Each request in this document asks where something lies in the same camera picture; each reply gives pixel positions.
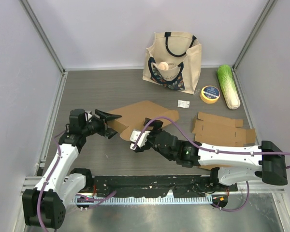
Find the large cardboard box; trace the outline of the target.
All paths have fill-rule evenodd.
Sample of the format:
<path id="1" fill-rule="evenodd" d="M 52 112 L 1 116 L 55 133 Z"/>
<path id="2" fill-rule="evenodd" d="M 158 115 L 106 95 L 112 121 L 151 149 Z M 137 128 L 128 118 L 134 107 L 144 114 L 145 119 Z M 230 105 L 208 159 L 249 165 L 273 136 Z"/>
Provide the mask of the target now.
<path id="1" fill-rule="evenodd" d="M 151 101 L 141 101 L 110 111 L 113 115 L 121 115 L 121 118 L 108 122 L 109 127 L 119 133 L 120 138 L 130 140 L 134 129 L 141 131 L 146 118 L 153 119 L 165 116 L 173 121 L 179 119 L 177 110 L 170 110 Z"/>

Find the small cardboard box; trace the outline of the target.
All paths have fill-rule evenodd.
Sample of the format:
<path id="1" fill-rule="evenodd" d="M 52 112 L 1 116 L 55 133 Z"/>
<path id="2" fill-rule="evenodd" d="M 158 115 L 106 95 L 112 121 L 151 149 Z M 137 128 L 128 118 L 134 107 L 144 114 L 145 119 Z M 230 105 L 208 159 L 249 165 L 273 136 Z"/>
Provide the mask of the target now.
<path id="1" fill-rule="evenodd" d="M 218 146 L 243 147 L 256 143 L 255 129 L 243 128 L 242 119 L 199 112 L 194 118 L 194 141 Z"/>

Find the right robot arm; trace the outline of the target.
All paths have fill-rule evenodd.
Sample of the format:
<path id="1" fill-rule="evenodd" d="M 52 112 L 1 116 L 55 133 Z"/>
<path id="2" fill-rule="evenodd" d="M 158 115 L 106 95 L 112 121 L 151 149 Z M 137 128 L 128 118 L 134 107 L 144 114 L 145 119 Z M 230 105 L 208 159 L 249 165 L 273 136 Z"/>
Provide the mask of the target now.
<path id="1" fill-rule="evenodd" d="M 162 129 L 163 119 L 146 118 L 142 131 L 132 131 L 130 148 L 135 152 L 154 149 L 167 160 L 186 168 L 211 165 L 208 184 L 215 191 L 250 180 L 261 180 L 274 186 L 287 185 L 285 155 L 273 142 L 232 147 L 179 140 Z"/>

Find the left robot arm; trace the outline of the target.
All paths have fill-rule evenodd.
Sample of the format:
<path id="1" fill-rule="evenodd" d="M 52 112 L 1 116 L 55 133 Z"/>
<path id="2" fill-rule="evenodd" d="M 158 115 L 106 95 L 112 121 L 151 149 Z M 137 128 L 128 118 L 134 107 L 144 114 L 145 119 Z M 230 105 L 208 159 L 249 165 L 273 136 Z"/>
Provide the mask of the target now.
<path id="1" fill-rule="evenodd" d="M 80 154 L 87 137 L 98 134 L 107 139 L 116 131 L 108 127 L 108 122 L 120 118 L 100 110 L 87 112 L 74 109 L 70 112 L 65 130 L 54 137 L 57 152 L 40 181 L 22 195 L 24 220 L 27 226 L 59 229 L 66 216 L 66 208 L 81 191 L 90 192 L 93 188 L 89 169 L 79 168 L 68 174 L 73 162 Z"/>

